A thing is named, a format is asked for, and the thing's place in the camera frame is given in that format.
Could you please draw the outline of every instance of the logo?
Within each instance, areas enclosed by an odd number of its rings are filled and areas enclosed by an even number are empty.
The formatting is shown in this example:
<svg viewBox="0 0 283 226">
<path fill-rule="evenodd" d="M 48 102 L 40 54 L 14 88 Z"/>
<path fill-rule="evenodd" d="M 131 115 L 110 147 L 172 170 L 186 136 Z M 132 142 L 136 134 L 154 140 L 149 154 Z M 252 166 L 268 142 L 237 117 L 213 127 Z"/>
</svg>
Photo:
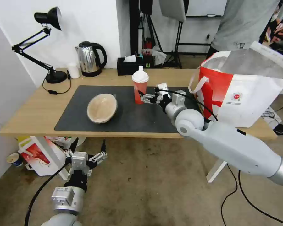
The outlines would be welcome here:
<svg viewBox="0 0 283 226">
<path fill-rule="evenodd" d="M 233 93 L 232 95 L 232 101 L 240 101 L 242 98 L 242 93 Z"/>
</svg>

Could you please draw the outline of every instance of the electric kettle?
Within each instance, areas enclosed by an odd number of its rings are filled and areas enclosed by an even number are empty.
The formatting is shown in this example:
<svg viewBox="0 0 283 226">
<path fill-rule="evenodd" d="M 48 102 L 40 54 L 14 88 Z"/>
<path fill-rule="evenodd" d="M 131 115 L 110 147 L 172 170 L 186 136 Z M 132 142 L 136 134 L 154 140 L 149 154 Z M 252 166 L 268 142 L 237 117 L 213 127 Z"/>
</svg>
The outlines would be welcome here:
<svg viewBox="0 0 283 226">
<path fill-rule="evenodd" d="M 98 43 L 84 41 L 75 47 L 78 54 L 82 75 L 87 77 L 94 77 L 102 72 L 102 68 L 107 63 L 107 54 L 105 49 Z M 104 62 L 100 62 L 97 49 L 101 50 L 104 56 Z"/>
</svg>

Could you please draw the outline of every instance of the bowl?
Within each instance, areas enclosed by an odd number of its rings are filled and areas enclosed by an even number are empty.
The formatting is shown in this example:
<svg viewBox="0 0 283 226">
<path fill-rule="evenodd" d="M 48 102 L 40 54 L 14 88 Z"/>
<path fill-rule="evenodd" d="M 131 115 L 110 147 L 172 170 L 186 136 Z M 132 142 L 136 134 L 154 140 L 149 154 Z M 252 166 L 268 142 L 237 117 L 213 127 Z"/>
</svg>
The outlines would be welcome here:
<svg viewBox="0 0 283 226">
<path fill-rule="evenodd" d="M 87 116 L 93 123 L 105 123 L 115 114 L 117 100 L 111 94 L 99 94 L 87 106 Z"/>
</svg>

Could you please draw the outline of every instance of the kettle handle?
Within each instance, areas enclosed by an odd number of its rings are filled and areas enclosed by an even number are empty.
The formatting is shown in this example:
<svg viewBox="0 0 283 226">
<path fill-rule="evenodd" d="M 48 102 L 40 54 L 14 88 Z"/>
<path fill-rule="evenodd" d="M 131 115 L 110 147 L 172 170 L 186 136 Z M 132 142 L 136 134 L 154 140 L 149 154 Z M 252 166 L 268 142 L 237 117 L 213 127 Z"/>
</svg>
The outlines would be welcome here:
<svg viewBox="0 0 283 226">
<path fill-rule="evenodd" d="M 106 54 L 106 51 L 105 51 L 104 47 L 102 47 L 98 43 L 91 43 L 91 44 L 92 44 L 92 47 L 94 47 L 95 49 L 99 49 L 102 52 L 102 54 L 104 56 L 104 62 L 100 63 L 99 66 L 100 66 L 100 68 L 104 68 L 106 63 L 107 63 L 107 54 Z"/>
</svg>

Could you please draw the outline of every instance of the desk lamp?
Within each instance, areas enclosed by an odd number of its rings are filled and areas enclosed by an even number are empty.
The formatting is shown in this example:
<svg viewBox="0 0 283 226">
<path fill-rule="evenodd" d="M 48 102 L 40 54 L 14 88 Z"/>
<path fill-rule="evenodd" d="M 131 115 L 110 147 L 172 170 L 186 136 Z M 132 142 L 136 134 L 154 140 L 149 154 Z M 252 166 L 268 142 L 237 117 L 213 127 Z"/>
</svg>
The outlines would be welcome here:
<svg viewBox="0 0 283 226">
<path fill-rule="evenodd" d="M 36 44 L 37 42 L 41 41 L 42 39 L 46 38 L 50 35 L 51 28 L 48 27 L 48 24 L 52 25 L 58 30 L 61 30 L 60 22 L 61 22 L 61 12 L 58 7 L 54 7 L 48 11 L 48 13 L 35 13 L 34 15 L 36 22 L 40 23 L 44 28 L 39 31 L 38 33 L 34 34 L 33 36 L 29 37 L 28 39 L 25 39 L 23 42 L 14 45 L 12 47 L 12 50 L 25 58 L 29 59 L 30 61 L 33 61 L 37 65 L 45 68 L 48 70 L 46 81 L 51 84 L 60 83 L 62 81 L 65 81 L 67 79 L 67 74 L 63 71 L 56 71 L 54 70 L 53 66 L 43 63 L 28 54 L 24 53 L 24 50 L 28 47 Z M 41 38 L 39 38 L 36 41 L 28 42 L 30 39 L 36 37 L 39 34 L 45 33 L 45 35 Z"/>
</svg>

